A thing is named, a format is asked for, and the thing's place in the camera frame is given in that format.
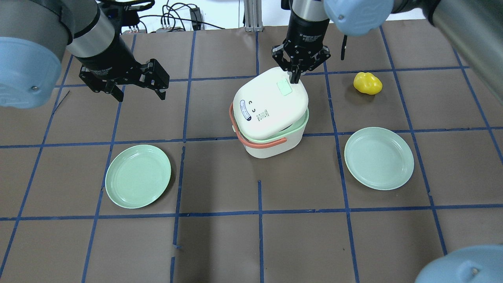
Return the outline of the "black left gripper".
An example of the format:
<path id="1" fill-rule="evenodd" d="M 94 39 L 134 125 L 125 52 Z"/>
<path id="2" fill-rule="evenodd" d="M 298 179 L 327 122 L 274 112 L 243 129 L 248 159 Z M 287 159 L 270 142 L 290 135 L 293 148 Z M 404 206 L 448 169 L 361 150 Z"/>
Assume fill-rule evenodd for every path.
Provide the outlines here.
<path id="1" fill-rule="evenodd" d="M 170 82 L 169 74 L 156 59 L 149 59 L 144 64 L 136 62 L 133 66 L 125 68 L 108 68 L 102 70 L 101 74 L 82 66 L 79 77 L 94 92 L 103 91 L 111 94 L 118 102 L 123 102 L 124 93 L 116 85 L 149 88 L 156 92 L 160 100 L 164 101 Z"/>

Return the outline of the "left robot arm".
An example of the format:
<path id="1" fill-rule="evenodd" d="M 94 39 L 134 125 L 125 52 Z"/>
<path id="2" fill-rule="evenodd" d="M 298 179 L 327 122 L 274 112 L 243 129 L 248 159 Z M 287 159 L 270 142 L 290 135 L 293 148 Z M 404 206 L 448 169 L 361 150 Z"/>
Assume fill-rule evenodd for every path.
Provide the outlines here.
<path id="1" fill-rule="evenodd" d="M 121 85 L 136 85 L 165 100 L 169 74 L 156 59 L 139 63 L 121 38 L 137 11 L 153 0 L 2 0 L 0 64 L 2 107 L 29 109 L 49 101 L 65 51 L 80 63 L 93 92 L 123 101 Z"/>

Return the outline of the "green plate near right arm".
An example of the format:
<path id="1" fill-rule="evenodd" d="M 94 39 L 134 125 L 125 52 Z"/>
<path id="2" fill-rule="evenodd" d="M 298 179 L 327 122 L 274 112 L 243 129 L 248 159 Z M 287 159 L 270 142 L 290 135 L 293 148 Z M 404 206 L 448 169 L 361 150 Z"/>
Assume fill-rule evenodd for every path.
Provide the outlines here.
<path id="1" fill-rule="evenodd" d="M 344 148 L 351 175 L 366 187 L 390 191 L 406 184 L 415 168 L 408 143 L 395 132 L 367 127 L 352 134 Z"/>

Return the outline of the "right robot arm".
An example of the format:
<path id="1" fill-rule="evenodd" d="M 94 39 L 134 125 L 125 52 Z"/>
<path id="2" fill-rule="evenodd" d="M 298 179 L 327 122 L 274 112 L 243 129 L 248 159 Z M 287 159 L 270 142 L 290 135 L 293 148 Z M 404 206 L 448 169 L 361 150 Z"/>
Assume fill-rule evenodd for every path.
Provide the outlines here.
<path id="1" fill-rule="evenodd" d="M 272 58 L 289 72 L 292 83 L 330 58 L 323 44 L 330 21 L 345 36 L 359 37 L 380 27 L 392 14 L 421 9 L 502 102 L 501 0 L 283 0 L 281 7 L 290 11 L 290 20 L 286 38 L 272 48 Z"/>

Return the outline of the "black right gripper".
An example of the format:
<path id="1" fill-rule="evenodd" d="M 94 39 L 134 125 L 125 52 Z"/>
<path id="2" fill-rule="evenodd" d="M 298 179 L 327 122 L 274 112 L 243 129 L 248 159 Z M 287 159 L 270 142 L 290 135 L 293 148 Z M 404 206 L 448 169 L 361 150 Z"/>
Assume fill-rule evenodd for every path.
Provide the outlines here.
<path id="1" fill-rule="evenodd" d="M 290 72 L 290 83 L 298 84 L 304 72 L 313 71 L 330 58 L 330 50 L 320 41 L 285 39 L 273 46 L 272 59 L 286 72 Z"/>

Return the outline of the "green plate near left arm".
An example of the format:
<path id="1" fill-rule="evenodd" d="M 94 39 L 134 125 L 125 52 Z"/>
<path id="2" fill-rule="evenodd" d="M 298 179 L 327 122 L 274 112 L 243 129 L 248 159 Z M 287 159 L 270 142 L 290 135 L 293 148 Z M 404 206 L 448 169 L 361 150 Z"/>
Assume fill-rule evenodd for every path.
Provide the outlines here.
<path id="1" fill-rule="evenodd" d="M 105 175 L 109 199 L 121 208 L 137 209 L 154 203 L 171 179 L 167 154 L 153 145 L 136 145 L 118 154 Z"/>

